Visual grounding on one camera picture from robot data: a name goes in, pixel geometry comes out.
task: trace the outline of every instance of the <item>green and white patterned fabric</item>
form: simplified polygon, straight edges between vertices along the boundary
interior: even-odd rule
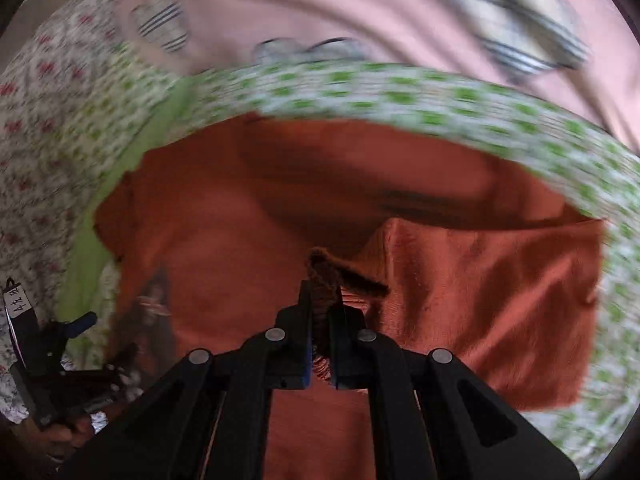
[[[553,104],[423,68],[341,61],[254,66],[195,76],[190,91],[190,103],[167,127],[164,143],[249,110],[278,117],[365,119],[514,160],[585,214],[606,218],[601,308],[581,400],[569,408],[527,414],[571,457],[581,475],[600,464],[640,396],[640,160],[635,155]],[[67,153],[98,178],[88,168],[98,161],[99,172],[107,171],[122,152],[114,146],[126,146],[136,133],[118,129],[118,120],[90,114],[82,120],[93,123],[101,135],[92,138],[90,147],[86,139],[68,138]],[[113,307],[116,276],[113,265],[105,268],[104,286],[92,301],[94,308],[102,304],[103,316]],[[104,340],[103,333],[95,337]],[[95,355],[91,360],[98,360],[99,352]]]

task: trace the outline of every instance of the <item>red garment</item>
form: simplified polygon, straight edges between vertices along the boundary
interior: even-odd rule
[[[176,359],[235,349],[296,301],[321,247],[312,271],[335,269],[372,328],[415,351],[451,348],[518,408],[571,402],[588,365],[602,222],[451,142],[249,114],[148,152],[95,219],[122,261],[119,344],[142,294],[166,297]],[[265,472],[374,478],[366,396],[318,380],[276,392]]]

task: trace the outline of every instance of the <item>white label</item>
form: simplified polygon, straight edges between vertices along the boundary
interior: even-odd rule
[[[27,300],[27,295],[24,293],[24,289],[21,285],[12,288],[5,292],[2,297],[4,298],[4,306],[9,313],[11,319],[15,319],[24,314],[27,310],[31,309],[31,304]]]

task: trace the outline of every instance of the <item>bed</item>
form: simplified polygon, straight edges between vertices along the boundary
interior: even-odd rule
[[[609,219],[603,306],[582,399],[527,417],[583,477],[632,477],[640,464],[640,160],[633,153],[556,104],[439,70],[365,60],[178,77],[122,43],[115,1],[76,0],[59,10],[0,79],[0,277],[23,282],[40,319],[70,319],[87,306],[101,314],[71,348],[77,365],[99,364],[117,291],[118,271],[92,237],[91,211],[144,151],[250,109],[366,118],[515,160],[585,213]],[[633,7],[624,8],[637,32]],[[1,368],[12,354],[4,324],[0,331],[0,408],[17,420],[25,411]]]

